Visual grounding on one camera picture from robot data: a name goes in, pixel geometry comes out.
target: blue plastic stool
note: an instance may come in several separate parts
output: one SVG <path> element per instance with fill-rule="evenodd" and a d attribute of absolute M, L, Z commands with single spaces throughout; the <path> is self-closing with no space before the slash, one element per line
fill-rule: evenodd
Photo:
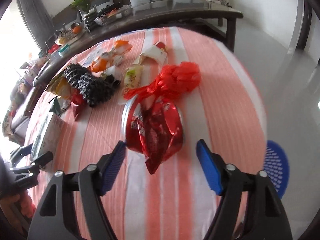
<path fill-rule="evenodd" d="M 289 182 L 289 163 L 284 150 L 274 141 L 268 140 L 263 169 L 282 198 Z"/>

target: gray floor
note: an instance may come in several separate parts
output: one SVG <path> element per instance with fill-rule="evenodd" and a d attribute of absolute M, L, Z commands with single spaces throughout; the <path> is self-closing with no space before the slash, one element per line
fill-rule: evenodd
<path fill-rule="evenodd" d="M 235 55 L 260 89 L 268 139 L 279 143 L 289 159 L 282 201 L 293 239 L 298 239 L 320 207 L 320 69 L 305 52 L 288 54 L 263 31 L 237 21 Z"/>

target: green plant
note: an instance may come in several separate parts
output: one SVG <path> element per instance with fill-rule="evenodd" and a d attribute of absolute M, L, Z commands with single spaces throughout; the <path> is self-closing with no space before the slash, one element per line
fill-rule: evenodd
<path fill-rule="evenodd" d="M 90 0 L 74 0 L 71 5 L 75 9 L 81 9 L 84 12 L 88 13 L 90 11 L 91 2 Z"/>

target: striped bedsheet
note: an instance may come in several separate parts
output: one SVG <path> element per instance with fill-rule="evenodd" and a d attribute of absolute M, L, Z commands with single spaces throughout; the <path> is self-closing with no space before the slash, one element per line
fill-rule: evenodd
<path fill-rule="evenodd" d="M 204 177 L 196 157 L 196 142 L 204 139 L 226 163 L 233 163 L 244 172 L 259 171 L 267 132 L 259 92 L 245 68 L 221 42 L 177 27 L 142 30 L 103 41 L 74 56 L 67 64 L 83 64 L 90 55 L 109 51 L 118 39 L 133 45 L 120 66 L 121 71 L 145 49 L 163 41 L 169 49 L 166 63 L 196 62 L 202 81 L 193 92 L 176 101 L 185 131 L 185 143 L 179 153 L 149 175 L 144 156 L 127 151 L 112 190 L 102 197 L 108 219 L 120 240 L 203 239 L 219 198 Z M 156 62 L 146 60 L 141 86 L 152 82 L 160 69 Z M 38 101 L 28 126 L 26 145 L 35 139 L 41 116 L 47 113 L 53 97 L 44 92 Z M 54 170 L 80 171 L 110 153 L 118 140 L 124 140 L 121 133 L 124 106 L 118 105 L 117 100 L 118 94 L 96 108 L 87 107 L 76 122 L 70 109 L 63 114 L 65 124 L 54 157 Z M 36 205 L 49 179 L 49 173 L 41 172 L 39 185 L 29 191 Z M 89 239 L 79 193 L 75 193 L 75 202 L 82 237 Z"/>

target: curtain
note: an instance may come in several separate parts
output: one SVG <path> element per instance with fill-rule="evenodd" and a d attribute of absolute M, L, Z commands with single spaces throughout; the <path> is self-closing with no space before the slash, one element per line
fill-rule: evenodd
<path fill-rule="evenodd" d="M 54 34 L 52 19 L 41 0 L 17 0 L 17 5 L 30 34 L 41 48 L 46 50 L 45 41 Z"/>

